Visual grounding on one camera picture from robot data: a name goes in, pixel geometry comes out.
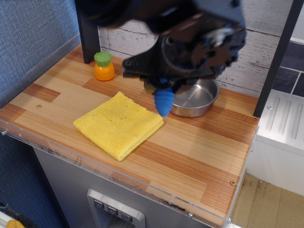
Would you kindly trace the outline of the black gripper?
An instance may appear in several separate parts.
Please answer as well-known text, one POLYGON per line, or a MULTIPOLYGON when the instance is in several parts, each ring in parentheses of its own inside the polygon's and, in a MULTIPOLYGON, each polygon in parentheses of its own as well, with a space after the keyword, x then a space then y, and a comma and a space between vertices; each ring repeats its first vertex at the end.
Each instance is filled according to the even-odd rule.
POLYGON ((152 48, 123 61, 123 76, 143 79, 148 94, 169 87, 174 94, 182 93, 192 88, 198 78, 214 79, 225 70, 227 38, 227 35, 182 39, 160 36, 152 48))

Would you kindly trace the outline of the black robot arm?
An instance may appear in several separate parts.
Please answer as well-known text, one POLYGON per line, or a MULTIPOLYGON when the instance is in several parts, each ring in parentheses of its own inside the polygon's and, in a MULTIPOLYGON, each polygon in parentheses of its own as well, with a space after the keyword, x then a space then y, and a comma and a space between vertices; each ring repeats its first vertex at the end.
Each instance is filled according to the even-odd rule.
POLYGON ((140 78, 149 94, 218 77, 246 43, 238 0, 78 0, 76 5, 94 25, 114 29, 137 20, 158 36, 149 50, 123 61, 123 75, 140 78))

